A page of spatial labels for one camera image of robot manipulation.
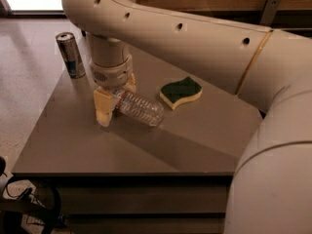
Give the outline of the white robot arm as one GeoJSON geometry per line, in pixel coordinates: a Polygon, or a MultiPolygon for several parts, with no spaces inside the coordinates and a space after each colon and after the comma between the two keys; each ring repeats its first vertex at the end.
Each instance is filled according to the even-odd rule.
{"type": "Polygon", "coordinates": [[[62,7],[89,35],[140,48],[265,113],[233,176],[224,234],[312,234],[310,39],[135,0],[62,7]]]}

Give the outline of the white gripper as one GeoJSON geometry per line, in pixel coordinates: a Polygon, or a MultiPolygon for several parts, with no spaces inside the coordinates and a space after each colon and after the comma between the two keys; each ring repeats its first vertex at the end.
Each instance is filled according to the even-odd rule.
{"type": "Polygon", "coordinates": [[[100,66],[90,61],[94,81],[100,86],[94,90],[94,103],[97,121],[108,127],[117,104],[117,98],[108,89],[123,87],[135,93],[137,91],[136,77],[133,73],[133,57],[128,55],[125,62],[117,66],[100,66]]]}

